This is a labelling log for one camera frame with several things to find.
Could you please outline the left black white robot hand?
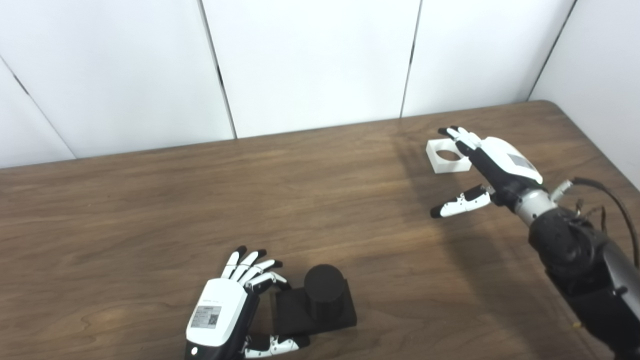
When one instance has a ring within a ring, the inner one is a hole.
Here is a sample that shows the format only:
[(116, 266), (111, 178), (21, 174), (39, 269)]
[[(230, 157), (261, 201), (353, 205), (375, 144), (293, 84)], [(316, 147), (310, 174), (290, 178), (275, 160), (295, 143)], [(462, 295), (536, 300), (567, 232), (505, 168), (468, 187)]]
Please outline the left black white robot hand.
[(290, 283), (275, 269), (280, 260), (265, 260), (267, 251), (242, 245), (227, 260), (221, 275), (208, 280), (186, 326), (186, 360), (254, 360), (310, 346), (307, 335), (250, 333), (261, 295)]

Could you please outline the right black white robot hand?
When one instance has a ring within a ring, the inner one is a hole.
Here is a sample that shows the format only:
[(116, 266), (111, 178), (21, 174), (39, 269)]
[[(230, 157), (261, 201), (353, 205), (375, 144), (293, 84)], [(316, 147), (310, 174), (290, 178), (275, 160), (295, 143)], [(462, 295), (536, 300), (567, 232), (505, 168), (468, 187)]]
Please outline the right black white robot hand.
[(476, 133), (455, 125), (439, 128), (438, 133), (454, 142), (462, 157), (471, 162), (488, 185), (474, 186), (433, 207), (430, 210), (433, 219), (471, 212), (490, 203), (514, 212), (526, 194), (546, 190), (541, 173), (507, 141), (493, 136), (480, 139)]

